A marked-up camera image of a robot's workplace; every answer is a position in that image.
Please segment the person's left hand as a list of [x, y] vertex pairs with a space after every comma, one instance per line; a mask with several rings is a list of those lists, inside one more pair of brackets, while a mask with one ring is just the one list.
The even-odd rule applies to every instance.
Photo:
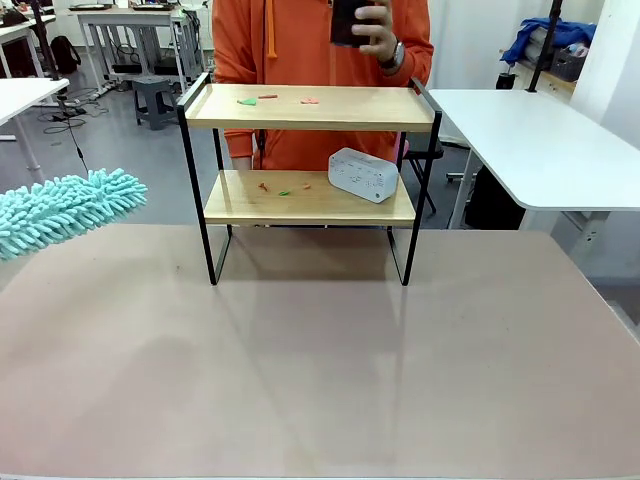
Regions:
[[372, 5], [357, 8], [354, 16], [356, 22], [352, 33], [369, 39], [368, 44], [359, 47], [359, 52], [374, 57], [380, 63], [391, 61], [398, 44], [393, 32], [392, 2], [375, 1]]

